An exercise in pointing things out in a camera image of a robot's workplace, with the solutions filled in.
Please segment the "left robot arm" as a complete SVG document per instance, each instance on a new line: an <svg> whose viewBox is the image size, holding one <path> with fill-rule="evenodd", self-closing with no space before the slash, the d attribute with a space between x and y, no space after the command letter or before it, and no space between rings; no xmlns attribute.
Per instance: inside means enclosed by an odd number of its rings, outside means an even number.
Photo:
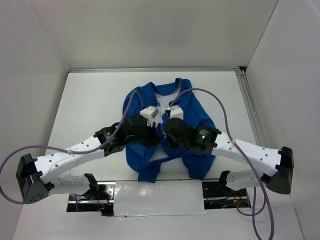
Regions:
<svg viewBox="0 0 320 240"><path fill-rule="evenodd" d="M22 156L16 178L24 204L34 204L55 194L75 194L92 200L99 193L93 174L65 175L65 172L92 160L121 152L126 146L142 144L152 147L160 142L156 123L140 114L127 117L122 123L104 127L93 136L65 152L45 156Z"/></svg>

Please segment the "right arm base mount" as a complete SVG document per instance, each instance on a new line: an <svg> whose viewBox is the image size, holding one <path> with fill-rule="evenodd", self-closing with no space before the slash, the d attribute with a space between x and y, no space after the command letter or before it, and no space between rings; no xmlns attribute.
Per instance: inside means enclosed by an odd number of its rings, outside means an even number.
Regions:
<svg viewBox="0 0 320 240"><path fill-rule="evenodd" d="M232 190L226 186L229 170L223 171L219 179L202 181L205 210L250 208L247 190Z"/></svg>

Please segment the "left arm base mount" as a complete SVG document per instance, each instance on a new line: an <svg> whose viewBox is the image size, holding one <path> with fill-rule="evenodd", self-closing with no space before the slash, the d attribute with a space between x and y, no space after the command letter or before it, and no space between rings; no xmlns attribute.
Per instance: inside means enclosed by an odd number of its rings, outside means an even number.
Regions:
<svg viewBox="0 0 320 240"><path fill-rule="evenodd" d="M97 181L91 173L85 173L89 180L89 190L82 195L70 194L66 211L99 212L102 216L114 215L115 181Z"/></svg>

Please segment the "blue zip jacket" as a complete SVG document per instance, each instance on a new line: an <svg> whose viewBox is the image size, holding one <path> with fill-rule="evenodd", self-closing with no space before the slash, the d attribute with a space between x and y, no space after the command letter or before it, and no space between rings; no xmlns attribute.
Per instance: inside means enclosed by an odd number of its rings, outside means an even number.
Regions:
<svg viewBox="0 0 320 240"><path fill-rule="evenodd" d="M210 170L215 156L207 154L195 154L184 148L178 147L170 149L163 127L169 120L165 110L171 102L183 110L184 121L198 128L205 125L215 127L214 122L206 113L192 91L178 96L180 92L192 88L192 83L188 79L176 78L174 82L155 85L149 82L144 86L136 87L139 96L128 94L123 102L122 112L127 116L138 114L141 106L157 107L161 116L161 121L157 124L156 132L161 142L153 147L145 147L141 144L134 144L126 147L127 164L138 172L138 181L154 183L161 170L161 164L174 159L182 159L184 166L188 169L191 179L203 180Z"/></svg>

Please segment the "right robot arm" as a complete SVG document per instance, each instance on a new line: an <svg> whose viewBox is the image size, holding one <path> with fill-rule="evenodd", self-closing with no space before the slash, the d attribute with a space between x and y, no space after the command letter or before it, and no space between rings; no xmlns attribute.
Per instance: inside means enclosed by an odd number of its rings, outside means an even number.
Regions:
<svg viewBox="0 0 320 240"><path fill-rule="evenodd" d="M230 138L217 128L193 128L182 119L172 118L164 126L170 148L182 147L195 154L225 157L249 165L249 170L223 171L218 190L223 196L234 191L265 185L270 191L288 195L292 190L293 150L271 149Z"/></svg>

